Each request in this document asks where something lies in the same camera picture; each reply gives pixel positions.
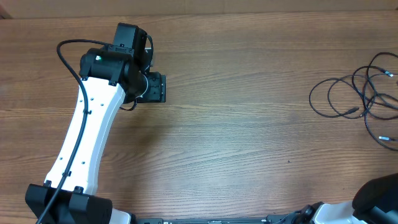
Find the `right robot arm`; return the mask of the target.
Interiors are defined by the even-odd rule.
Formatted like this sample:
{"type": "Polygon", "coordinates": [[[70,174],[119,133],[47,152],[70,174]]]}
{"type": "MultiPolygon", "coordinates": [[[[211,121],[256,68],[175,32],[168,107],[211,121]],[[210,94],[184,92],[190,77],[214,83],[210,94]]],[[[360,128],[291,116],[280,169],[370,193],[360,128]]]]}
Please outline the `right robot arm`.
{"type": "Polygon", "coordinates": [[[397,174],[366,182],[349,202],[307,205],[290,219],[311,224],[397,224],[397,174]]]}

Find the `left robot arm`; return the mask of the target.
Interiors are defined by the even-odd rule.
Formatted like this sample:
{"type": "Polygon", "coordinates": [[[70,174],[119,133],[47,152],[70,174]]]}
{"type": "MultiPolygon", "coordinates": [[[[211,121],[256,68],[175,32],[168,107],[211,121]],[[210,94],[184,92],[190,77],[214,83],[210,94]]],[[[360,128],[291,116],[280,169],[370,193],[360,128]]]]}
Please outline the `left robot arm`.
{"type": "Polygon", "coordinates": [[[119,110],[166,101],[166,77],[152,72],[152,37],[120,23],[112,43],[94,41],[72,75],[79,85],[63,146],[41,185],[31,184],[25,202],[39,223],[135,223],[136,217],[98,197],[101,158],[119,110]]]}

